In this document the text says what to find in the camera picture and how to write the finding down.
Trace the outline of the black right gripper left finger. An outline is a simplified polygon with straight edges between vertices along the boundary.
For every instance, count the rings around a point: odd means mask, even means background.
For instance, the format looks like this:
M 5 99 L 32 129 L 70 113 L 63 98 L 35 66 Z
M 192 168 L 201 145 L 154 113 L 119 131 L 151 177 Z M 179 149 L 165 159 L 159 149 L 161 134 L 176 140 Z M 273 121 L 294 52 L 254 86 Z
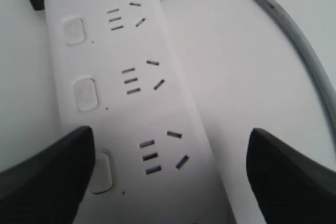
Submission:
M 73 223 L 95 166 L 92 128 L 81 126 L 1 172 L 1 223 Z

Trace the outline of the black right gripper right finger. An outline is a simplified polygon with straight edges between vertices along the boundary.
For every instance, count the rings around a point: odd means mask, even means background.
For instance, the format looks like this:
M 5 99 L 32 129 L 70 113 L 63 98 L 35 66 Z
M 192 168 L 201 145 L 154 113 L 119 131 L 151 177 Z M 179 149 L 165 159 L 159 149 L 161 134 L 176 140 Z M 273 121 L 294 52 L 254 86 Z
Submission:
M 335 223 L 335 172 L 254 128 L 247 177 L 266 223 Z

